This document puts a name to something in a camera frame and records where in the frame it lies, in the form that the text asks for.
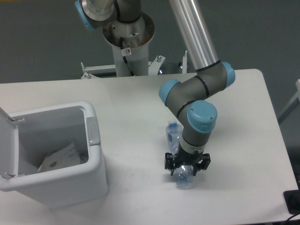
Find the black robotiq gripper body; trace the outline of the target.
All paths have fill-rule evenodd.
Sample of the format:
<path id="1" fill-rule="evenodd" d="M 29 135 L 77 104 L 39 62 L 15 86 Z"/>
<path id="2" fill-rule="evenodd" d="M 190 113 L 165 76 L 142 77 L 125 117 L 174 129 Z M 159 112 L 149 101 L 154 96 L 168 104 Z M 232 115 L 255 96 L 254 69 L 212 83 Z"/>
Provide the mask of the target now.
<path id="1" fill-rule="evenodd" d="M 194 154 L 179 150 L 175 157 L 175 167 L 179 168 L 182 165 L 196 166 L 202 160 L 202 154 L 198 150 L 195 150 Z"/>

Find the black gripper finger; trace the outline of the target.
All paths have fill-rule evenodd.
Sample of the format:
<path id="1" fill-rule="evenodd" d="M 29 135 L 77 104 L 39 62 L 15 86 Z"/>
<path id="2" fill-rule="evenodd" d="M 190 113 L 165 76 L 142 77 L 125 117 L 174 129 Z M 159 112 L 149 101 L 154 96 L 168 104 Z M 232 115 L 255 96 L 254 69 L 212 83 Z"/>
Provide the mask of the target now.
<path id="1" fill-rule="evenodd" d="M 201 161 L 192 165 L 192 167 L 193 167 L 193 170 L 192 170 L 193 176 L 196 176 L 198 171 L 207 170 L 210 162 L 211 162 L 210 154 L 209 153 L 202 154 Z"/>
<path id="2" fill-rule="evenodd" d="M 165 170 L 169 170 L 170 174 L 173 175 L 174 171 L 178 168 L 177 154 L 165 153 Z"/>

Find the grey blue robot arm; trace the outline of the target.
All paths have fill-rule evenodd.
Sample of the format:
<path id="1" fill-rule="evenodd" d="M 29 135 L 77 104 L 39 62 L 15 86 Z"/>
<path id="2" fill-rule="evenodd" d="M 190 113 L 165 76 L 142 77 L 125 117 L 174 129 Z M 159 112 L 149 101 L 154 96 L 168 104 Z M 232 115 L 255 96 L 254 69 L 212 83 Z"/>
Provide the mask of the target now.
<path id="1" fill-rule="evenodd" d="M 196 0 L 170 1 L 196 75 L 184 82 L 165 82 L 159 97 L 183 125 L 179 148 L 165 154 L 165 169 L 190 165 L 193 174 L 210 164 L 204 146 L 215 127 L 217 110 L 207 98 L 228 88 L 235 81 L 235 71 L 221 62 Z M 152 19 L 141 10 L 139 0 L 78 0 L 76 10 L 89 30 L 102 27 L 113 50 L 116 75 L 149 75 L 148 45 L 154 36 Z"/>

